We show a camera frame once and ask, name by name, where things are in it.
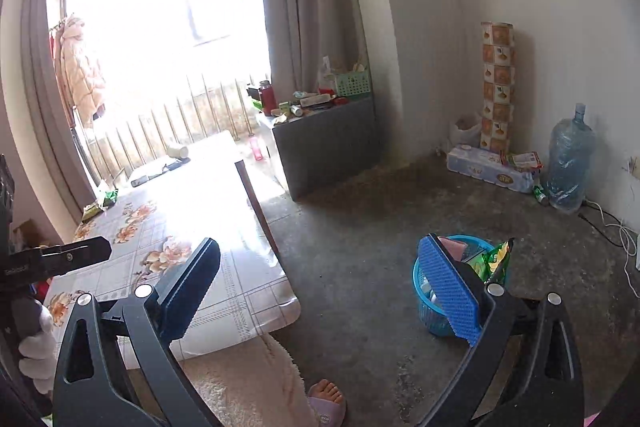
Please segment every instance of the large water jug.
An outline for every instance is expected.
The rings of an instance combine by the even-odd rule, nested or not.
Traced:
[[[595,134],[584,123],[583,103],[575,105],[573,119],[559,121],[551,132],[546,193],[563,212],[575,212],[584,199]]]

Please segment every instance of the light green basket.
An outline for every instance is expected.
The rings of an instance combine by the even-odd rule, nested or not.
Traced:
[[[335,75],[335,92],[338,96],[354,96],[365,92],[371,92],[369,70]]]

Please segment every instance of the floral tablecloth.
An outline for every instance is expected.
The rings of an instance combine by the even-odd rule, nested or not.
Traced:
[[[176,359],[242,343],[298,318],[300,303],[234,163],[219,154],[222,140],[232,139],[217,135],[192,146],[189,164],[121,192],[114,207],[78,227],[75,241],[101,235],[112,251],[104,263],[53,279],[45,305],[54,317],[58,349],[78,296],[90,292],[98,300],[116,299],[143,282],[154,285],[168,267],[186,261],[204,237],[220,245],[220,270],[187,333],[170,346]],[[127,368],[138,367],[129,339],[119,343]]]

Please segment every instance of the round metal bolt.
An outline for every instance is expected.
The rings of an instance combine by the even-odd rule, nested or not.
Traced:
[[[492,283],[487,286],[486,290],[494,297],[502,297],[504,295],[504,288],[496,283]]]
[[[89,295],[89,293],[83,293],[81,296],[78,297],[78,304],[80,304],[81,306],[86,306],[90,302],[91,302],[91,295]]]
[[[546,296],[546,300],[548,300],[554,306],[558,306],[558,304],[562,302],[560,296],[557,293],[553,292],[549,293],[549,295]]]
[[[140,297],[142,299],[151,295],[151,292],[153,290],[153,286],[151,286],[150,284],[141,284],[136,288],[135,294],[136,297]]]

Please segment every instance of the white plastic bag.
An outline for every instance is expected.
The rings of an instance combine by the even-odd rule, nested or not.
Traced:
[[[449,141],[451,146],[470,145],[480,146],[482,118],[478,113],[464,114],[449,126]]]

